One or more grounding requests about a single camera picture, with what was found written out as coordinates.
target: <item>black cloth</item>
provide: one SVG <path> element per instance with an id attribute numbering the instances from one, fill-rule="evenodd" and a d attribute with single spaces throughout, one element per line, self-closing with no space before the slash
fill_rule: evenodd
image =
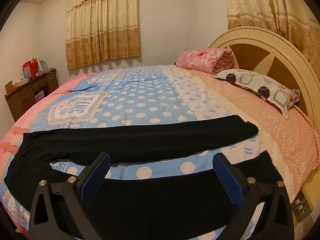
<path id="1" fill-rule="evenodd" d="M 71 160 L 90 165 L 101 151 L 110 154 L 113 163 L 158 161 L 223 147 L 257 133 L 255 125 L 239 116 L 25 133 L 4 182 L 30 211 L 41 179 L 55 183 L 70 176 L 53 170 L 49 162 Z M 238 167 L 260 182 L 273 184 L 282 179 L 267 152 Z M 226 225 L 237 207 L 229 201 L 214 171 L 209 170 L 158 179 L 105 179 L 85 209 L 106 239 L 189 239 Z"/>
<path id="2" fill-rule="evenodd" d="M 4 182 L 27 210 L 38 182 L 62 182 L 68 174 L 53 170 L 50 162 L 71 160 L 90 165 L 100 152 L 112 163 L 151 162 L 185 157 L 248 139 L 258 128 L 239 116 L 164 125 L 110 128 L 56 129 L 24 133 Z"/>

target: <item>white wall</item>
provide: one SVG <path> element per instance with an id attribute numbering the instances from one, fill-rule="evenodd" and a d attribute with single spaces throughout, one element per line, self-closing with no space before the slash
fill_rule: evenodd
<path id="1" fill-rule="evenodd" d="M 171 65 L 189 49 L 192 0 L 139 0 L 141 57 L 108 60 L 67 70 L 65 11 L 68 0 L 48 0 L 40 6 L 39 58 L 59 73 L 59 84 L 80 73 L 141 65 Z"/>
<path id="2" fill-rule="evenodd" d="M 14 124 L 4 85 L 20 79 L 22 65 L 37 57 L 39 5 L 19 3 L 0 31 L 0 140 Z"/>
<path id="3" fill-rule="evenodd" d="M 47 62 L 59 73 L 59 85 L 81 73 L 141 65 L 171 65 L 189 49 L 208 47 L 227 30 L 225 0 L 139 0 L 141 57 L 108 60 L 67 70 L 65 11 L 68 0 L 42 5 L 20 2 L 0 32 L 0 92 L 19 79 L 22 64 L 32 57 Z M 0 139 L 14 121 L 0 99 Z"/>
<path id="4" fill-rule="evenodd" d="M 226 0 L 193 0 L 191 49 L 207 48 L 228 30 Z"/>

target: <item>wall switch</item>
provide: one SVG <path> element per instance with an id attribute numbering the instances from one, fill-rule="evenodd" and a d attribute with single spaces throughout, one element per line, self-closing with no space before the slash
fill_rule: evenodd
<path id="1" fill-rule="evenodd" d="M 298 192 L 296 198 L 292 202 L 291 209 L 298 222 L 302 221 L 311 214 L 309 203 L 301 190 Z"/>

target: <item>bedspread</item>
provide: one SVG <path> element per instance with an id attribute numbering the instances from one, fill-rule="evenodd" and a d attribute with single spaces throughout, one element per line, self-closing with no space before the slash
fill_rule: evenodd
<path id="1" fill-rule="evenodd" d="M 4 184 L 7 168 L 22 143 L 24 132 L 167 124 L 231 114 L 238 114 L 243 120 L 257 125 L 259 134 L 235 145 L 209 149 L 185 158 L 114 164 L 106 178 L 147 179 L 190 174 L 212 169 L 212 157 L 218 152 L 223 152 L 231 163 L 239 163 L 255 158 L 267 149 L 284 178 L 290 200 L 293 200 L 310 170 L 319 164 L 319 134 L 301 112 L 296 109 L 289 111 L 288 121 L 299 120 L 294 121 L 297 128 L 294 135 L 302 138 L 304 151 L 309 151 L 307 155 L 300 156 L 300 152 L 293 148 L 294 144 L 279 138 L 276 132 L 287 127 L 288 123 L 264 122 L 266 119 L 277 120 L 277 115 L 285 119 L 272 106 L 253 94 L 251 97 L 251 94 L 214 79 L 213 75 L 176 66 L 134 67 L 80 75 L 30 108 L 0 143 L 0 200 L 19 230 L 27 235 L 29 213 Z M 293 150 L 286 151 L 288 146 Z M 59 162 L 52 163 L 52 168 L 78 175 L 84 167 L 72 162 Z M 263 204 L 257 207 L 243 239 L 251 235 L 262 207 Z M 195 239 L 215 239 L 222 230 Z"/>

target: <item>pillow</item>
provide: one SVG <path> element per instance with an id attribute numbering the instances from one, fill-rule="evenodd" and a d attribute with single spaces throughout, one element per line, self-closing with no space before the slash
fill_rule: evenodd
<path id="1" fill-rule="evenodd" d="M 233 64 L 231 49 L 198 49 L 186 51 L 177 60 L 177 66 L 216 74 L 230 69 Z"/>
<path id="2" fill-rule="evenodd" d="M 298 89 L 290 90 L 274 79 L 254 71 L 229 69 L 221 71 L 214 77 L 257 93 L 264 101 L 275 106 L 285 119 L 289 117 L 288 109 L 300 99 Z"/>

